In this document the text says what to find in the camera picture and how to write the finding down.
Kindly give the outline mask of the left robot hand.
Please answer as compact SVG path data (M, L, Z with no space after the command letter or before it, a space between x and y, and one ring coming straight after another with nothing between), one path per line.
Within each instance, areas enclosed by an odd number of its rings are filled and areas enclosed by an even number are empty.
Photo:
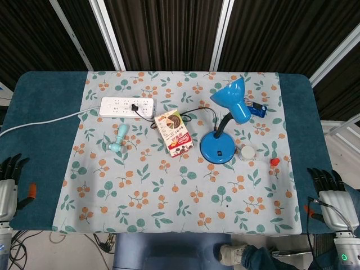
M24 165L30 160L29 157L21 158L21 153L9 156L1 162L1 226L9 223L18 210L22 210L37 196L37 185L31 183L26 198L19 201L18 185L21 171Z

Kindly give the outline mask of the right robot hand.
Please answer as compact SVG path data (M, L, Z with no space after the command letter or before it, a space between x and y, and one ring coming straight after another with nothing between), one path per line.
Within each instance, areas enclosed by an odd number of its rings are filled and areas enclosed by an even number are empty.
M328 172L317 168L307 168L307 172L317 194L316 198L308 197L308 202L321 208L321 214L316 219L341 237L355 238L359 220L340 174L335 170Z

